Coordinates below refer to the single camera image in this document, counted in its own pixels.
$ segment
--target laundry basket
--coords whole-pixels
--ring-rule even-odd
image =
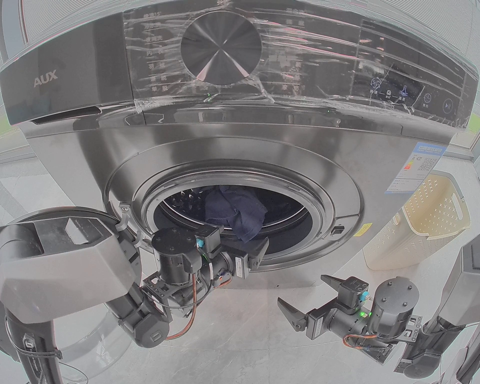
[[[373,270],[418,264],[470,227],[470,215],[453,176],[430,174],[392,220],[363,248]]]

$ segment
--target blue cloth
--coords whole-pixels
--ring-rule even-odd
[[[232,228],[245,243],[258,235],[266,213],[255,193],[237,185],[220,185],[205,199],[205,221]]]

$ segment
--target orange cable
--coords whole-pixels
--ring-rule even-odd
[[[193,281],[193,302],[195,303],[197,301],[197,285],[196,285],[196,276],[195,276],[195,273],[192,274],[192,281]],[[176,338],[179,338],[180,336],[183,336],[184,334],[186,334],[190,328],[192,327],[192,324],[193,324],[193,321],[195,319],[195,314],[197,313],[197,304],[194,304],[193,305],[193,310],[192,310],[192,316],[190,318],[190,321],[188,322],[188,324],[185,326],[185,328],[183,328],[180,332],[172,335],[172,336],[168,336],[165,340],[173,340],[173,339],[176,339]]]
[[[377,335],[353,335],[353,334],[349,334],[349,335],[343,336],[342,341],[343,341],[343,344],[346,347],[353,348],[353,349],[364,349],[365,347],[361,347],[361,346],[354,347],[354,346],[350,345],[347,341],[350,337],[356,337],[356,338],[361,338],[361,339],[375,339],[377,337]]]
[[[217,288],[224,287],[232,281],[232,278],[228,279],[225,283],[220,284]]]

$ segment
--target play pause button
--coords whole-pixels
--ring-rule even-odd
[[[447,99],[444,101],[444,112],[446,114],[452,113],[453,111],[453,101],[452,99]]]

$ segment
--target front-load washing machine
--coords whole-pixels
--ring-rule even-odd
[[[310,2],[177,0],[78,25],[6,64],[11,124],[75,205],[155,231],[209,191],[266,209],[232,288],[304,287],[353,257],[465,128],[476,70],[428,36]]]

